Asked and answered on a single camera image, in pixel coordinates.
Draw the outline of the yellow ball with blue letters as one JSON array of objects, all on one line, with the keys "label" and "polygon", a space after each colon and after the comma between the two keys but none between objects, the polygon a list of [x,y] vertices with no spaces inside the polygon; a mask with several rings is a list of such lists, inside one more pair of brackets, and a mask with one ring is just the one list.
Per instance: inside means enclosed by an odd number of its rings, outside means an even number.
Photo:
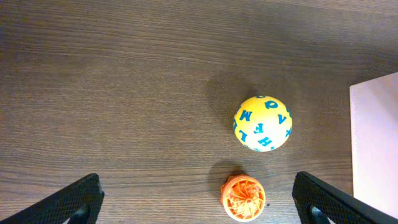
[{"label": "yellow ball with blue letters", "polygon": [[242,145],[257,151],[281,147],[292,132],[292,113],[277,98],[251,97],[240,104],[233,117],[233,131]]}]

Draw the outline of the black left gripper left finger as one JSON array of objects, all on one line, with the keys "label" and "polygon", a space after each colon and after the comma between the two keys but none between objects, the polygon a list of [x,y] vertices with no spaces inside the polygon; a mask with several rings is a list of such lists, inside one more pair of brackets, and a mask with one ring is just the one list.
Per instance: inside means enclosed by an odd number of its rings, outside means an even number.
[{"label": "black left gripper left finger", "polygon": [[1,223],[96,223],[103,200],[99,175],[92,173]]}]

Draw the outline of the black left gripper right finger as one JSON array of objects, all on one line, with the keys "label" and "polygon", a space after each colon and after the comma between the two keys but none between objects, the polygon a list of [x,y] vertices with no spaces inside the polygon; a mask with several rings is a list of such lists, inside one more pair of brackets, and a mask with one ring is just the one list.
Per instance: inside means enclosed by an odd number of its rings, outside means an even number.
[{"label": "black left gripper right finger", "polygon": [[295,176],[292,197],[302,223],[396,224],[397,219],[385,214],[301,171]]}]

